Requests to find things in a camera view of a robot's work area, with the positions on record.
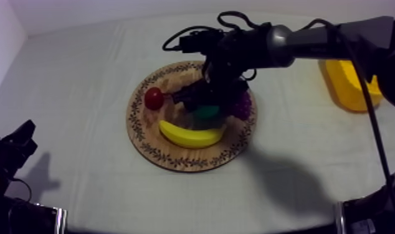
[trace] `yellow banana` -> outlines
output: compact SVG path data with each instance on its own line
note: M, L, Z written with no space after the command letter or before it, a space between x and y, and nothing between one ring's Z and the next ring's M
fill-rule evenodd
M160 120L159 130L174 144L186 148L204 148L221 140L225 127L207 130L189 130L180 128L167 121Z

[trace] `round wooden tray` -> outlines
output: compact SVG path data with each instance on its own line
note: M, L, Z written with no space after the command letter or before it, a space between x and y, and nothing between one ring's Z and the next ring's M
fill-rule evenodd
M257 107L251 92L252 114L247 121L226 118L226 132L215 145L203 149L186 149L168 141L159 131L161 119L177 126L193 126L192 114L182 103L166 99L158 111L144 105L144 94L151 87L171 93L201 78L202 61L185 61L165 66L146 77L133 92L126 111L126 128L136 149L147 160L162 168L179 172L207 171L235 158L248 145L257 119Z

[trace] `yellow bowl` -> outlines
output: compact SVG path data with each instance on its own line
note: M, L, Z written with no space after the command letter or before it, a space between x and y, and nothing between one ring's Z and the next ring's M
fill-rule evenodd
M325 67L337 97L336 101L351 111L367 111L358 76L351 61L327 60ZM371 83L366 84L372 104L377 106L383 96L376 75L373 76Z

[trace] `table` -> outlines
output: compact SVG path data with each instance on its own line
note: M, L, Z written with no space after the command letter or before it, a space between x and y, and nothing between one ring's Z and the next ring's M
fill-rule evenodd
M249 14L296 30L309 17ZM36 153L19 170L33 202L69 210L71 227L115 233L269 233L331 222L336 201L368 195L384 177L366 115L331 100L316 60L259 70L254 140L213 171L179 174L142 158L125 111L154 70L201 55L163 52L163 42L216 14L103 22L29 38L0 87L0 135L27 119ZM395 171L395 107L377 109ZM8 195L26 197L12 184Z

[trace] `black cable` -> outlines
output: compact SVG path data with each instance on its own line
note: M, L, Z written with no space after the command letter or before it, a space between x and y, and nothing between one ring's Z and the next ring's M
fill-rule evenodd
M243 76L242 75L242 77L244 78L244 80L246 80L246 81L251 81L251 80L254 80L254 78L257 76L257 69L253 69L253 75L251 75L251 77L249 77L249 78L247 78L247 77L245 77L245 76Z
M29 186L29 184L24 182L24 180L18 179L18 178L13 178L13 179L11 179L11 181L13 181L13 182L20 182L20 183L23 183L24 185L26 185L27 190L29 191L29 198L26 200L26 202L30 202L32 200L32 189Z
M7 221L8 221L8 225L9 225L9 234L13 233L13 230L11 228L11 215L13 213L13 209L18 207L18 206L20 206L20 205L22 205L22 204L30 202L32 200L32 189L29 186L29 184L27 184L24 180L18 179L18 178L12 178L11 181L13 181L13 182L20 182L20 183L23 183L24 185L26 185L26 187L27 187L27 189L29 191L29 198L26 201L19 199L16 203L11 205L11 207L10 207L8 213L7 213Z
M375 111L374 111L374 108L372 105L371 96L369 94L368 87L366 86L366 82L364 80L366 78L364 71L359 64L359 60L358 60L353 48L350 46L348 39L346 38L345 35L343 35L341 33L339 28L337 28L335 25L333 25L332 23L330 23L326 20L314 19L313 21L311 21L311 23L309 23L303 29L308 29L315 24L323 24L328 30L332 30L336 34L336 36L341 40L341 42L345 46L347 52L349 53L350 59L353 63L353 66L355 67L356 73L358 74L358 79L360 82L360 86L362 88L362 93L364 96L364 100L366 102L366 107L368 109L369 119L370 119L371 125L372 125L372 130L373 130L373 134L374 134L374 138L375 138L376 147L377 147L378 153L379 153L379 159L381 160L381 165L382 165L382 169L383 169L384 176L385 176L386 187L388 188L389 199L391 200L391 203L392 203L394 211L395 211L395 194L394 194L394 188L393 188L392 180L391 180L391 173L389 171L388 161L386 159L384 145L382 142L381 133L379 132L378 121L376 119L376 114L375 114Z
M242 12L224 11L218 15L217 20L218 20L218 23L220 23L220 25L222 25L224 27L228 27L230 29L240 30L240 27L236 24L228 23L228 22L224 21L222 19L223 16L234 16L234 17L240 18L240 19L244 20L245 23L252 29L256 29L259 27L257 24L254 24L253 22L251 22L251 20Z
M167 48L167 45L170 44L174 39L176 39L177 37L179 37L181 34L188 32L188 31L192 31L192 30L196 30L196 29L204 29L204 30L218 30L215 29L213 27L208 27L208 26L191 26L191 27L187 27L183 30L181 30L180 32L176 33L175 35L172 35L166 42L164 42L163 44L163 50L164 51L179 51L181 50L181 47L176 45L172 48Z

